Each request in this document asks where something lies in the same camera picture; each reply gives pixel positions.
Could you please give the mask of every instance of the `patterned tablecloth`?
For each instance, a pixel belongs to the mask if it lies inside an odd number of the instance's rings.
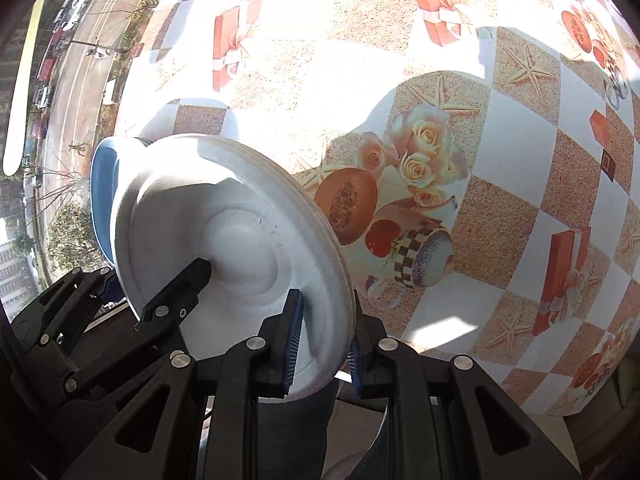
[[[315,197],[364,309],[530,413],[640,326],[640,47],[610,0],[161,0],[117,135],[202,133]]]

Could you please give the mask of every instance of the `blue plate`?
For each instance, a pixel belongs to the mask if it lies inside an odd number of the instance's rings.
[[[137,137],[107,137],[98,144],[91,162],[91,220],[100,250],[111,265],[111,206],[122,166],[135,163],[136,157],[149,144],[149,140]]]

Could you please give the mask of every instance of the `checkered pattern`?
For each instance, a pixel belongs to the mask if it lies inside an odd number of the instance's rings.
[[[412,277],[412,269],[418,257],[418,252],[428,238],[438,231],[439,224],[430,222],[420,230],[410,229],[398,244],[398,254],[394,258],[394,280],[402,283],[406,288],[415,288],[414,277]]]
[[[610,1],[467,0],[482,16],[477,33],[439,46],[416,0],[262,0],[246,65],[214,92],[213,20],[238,1],[161,0],[116,134],[221,135],[317,183],[354,164],[362,133],[386,138],[393,118],[419,104],[416,92],[437,101],[468,163],[466,178],[447,188],[458,207],[442,218],[456,270],[395,309],[363,304],[420,351],[472,355],[528,412],[580,410],[588,398],[565,401],[574,374],[640,311],[640,48]],[[619,51],[629,92],[618,104],[562,23],[563,11],[582,4]],[[600,168],[604,150],[613,180]],[[407,199],[395,185],[381,188],[379,206]],[[591,227],[582,303],[533,336],[551,236],[582,226]],[[390,280],[413,287],[428,234],[410,231],[385,271]],[[345,248],[347,260],[357,245]],[[350,268],[366,277],[378,264],[368,258]]]

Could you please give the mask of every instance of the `starfish print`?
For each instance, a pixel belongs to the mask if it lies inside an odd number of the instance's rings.
[[[410,90],[412,94],[414,94],[420,101],[430,104],[431,106],[435,106],[440,108],[441,110],[446,110],[452,114],[473,114],[478,111],[477,108],[465,105],[457,105],[454,103],[446,103],[444,102],[444,89],[442,88],[442,76],[439,75],[436,80],[436,88],[435,88],[435,96],[433,98],[427,97],[418,89],[413,86],[407,84],[406,87]]]
[[[593,261],[587,261],[584,264],[584,290],[582,291],[582,297],[587,297],[587,292],[589,291],[590,286],[595,286],[602,281],[600,276],[592,276],[593,272]]]
[[[515,317],[511,322],[506,322],[502,316],[498,316],[497,318],[498,323],[502,326],[504,331],[498,337],[489,341],[485,345],[485,348],[494,346],[495,344],[499,343],[500,341],[506,338],[507,339],[507,355],[511,355],[511,350],[513,349],[513,343],[515,342],[516,336],[518,334],[528,332],[533,328],[533,325],[527,325],[527,326],[518,325],[523,309],[524,309],[524,306],[521,306],[518,309],[517,314],[515,315]]]
[[[167,83],[170,83],[174,79],[175,75],[178,72],[180,72],[180,70],[184,69],[186,66],[187,64],[185,63],[181,67],[176,67],[175,58],[172,58],[171,63],[165,62],[163,64],[156,65],[156,68],[158,69],[158,75],[160,76],[160,79],[161,79],[160,85],[156,89],[156,92],[160,90]]]
[[[532,59],[531,59],[531,53],[529,52],[529,45],[525,44],[524,46],[524,53],[525,53],[525,60],[521,60],[518,56],[516,56],[511,50],[509,50],[506,47],[503,47],[504,50],[506,51],[507,54],[509,54],[509,56],[511,56],[511,59],[513,59],[517,64],[519,64],[521,66],[521,69],[518,70],[518,72],[516,74],[514,74],[512,79],[509,79],[509,83],[519,83],[521,81],[526,81],[526,80],[530,80],[533,83],[533,87],[536,89],[536,93],[538,94],[538,97],[540,98],[540,102],[544,102],[542,99],[542,92],[540,91],[540,82],[538,81],[538,78],[547,78],[547,79],[556,79],[556,76],[553,74],[549,74],[548,72],[545,72],[544,70],[537,68]]]
[[[299,153],[293,154],[297,160],[300,161],[302,166],[309,172],[306,178],[300,183],[304,189],[309,189],[313,187],[315,184],[322,184],[327,173],[333,173],[336,170],[340,170],[344,166],[328,166],[326,164],[326,137],[322,140],[322,159],[320,160],[320,165],[315,167],[313,164],[309,163],[305,158],[303,158]]]
[[[640,242],[640,225],[638,225],[638,218],[626,221],[623,233],[626,237],[626,241],[622,246],[621,252],[625,253],[629,251],[633,254],[636,244]]]

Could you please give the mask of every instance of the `bush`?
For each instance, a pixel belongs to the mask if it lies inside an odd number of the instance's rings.
[[[47,253],[53,267],[63,272],[75,267],[91,271],[108,264],[95,238],[91,214],[75,203],[56,211],[47,231]]]
[[[11,247],[18,256],[27,256],[34,245],[33,239],[23,233],[18,234],[17,237],[11,240]]]

